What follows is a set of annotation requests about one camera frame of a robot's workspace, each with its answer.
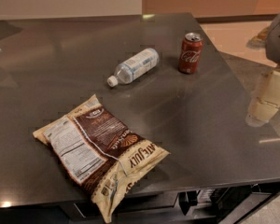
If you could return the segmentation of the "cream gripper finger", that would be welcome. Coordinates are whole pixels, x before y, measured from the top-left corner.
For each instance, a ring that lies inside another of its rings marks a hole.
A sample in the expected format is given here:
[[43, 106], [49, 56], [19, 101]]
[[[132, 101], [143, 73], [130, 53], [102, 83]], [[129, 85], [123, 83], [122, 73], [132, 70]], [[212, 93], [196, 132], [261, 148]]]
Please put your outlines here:
[[277, 111], [278, 108], [274, 104], [254, 98], [248, 107], [245, 122], [251, 127], [261, 127], [267, 124]]
[[259, 101], [262, 104], [280, 107], [280, 68], [275, 68], [265, 76], [261, 86]]

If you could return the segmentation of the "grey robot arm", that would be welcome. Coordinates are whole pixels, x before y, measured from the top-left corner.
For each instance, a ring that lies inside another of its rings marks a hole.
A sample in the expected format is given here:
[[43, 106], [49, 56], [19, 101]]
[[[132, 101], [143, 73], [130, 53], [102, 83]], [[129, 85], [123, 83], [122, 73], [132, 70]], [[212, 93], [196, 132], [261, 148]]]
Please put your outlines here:
[[245, 121], [261, 127], [280, 109], [280, 13], [273, 19], [265, 41], [266, 57], [277, 64], [262, 72], [252, 93]]

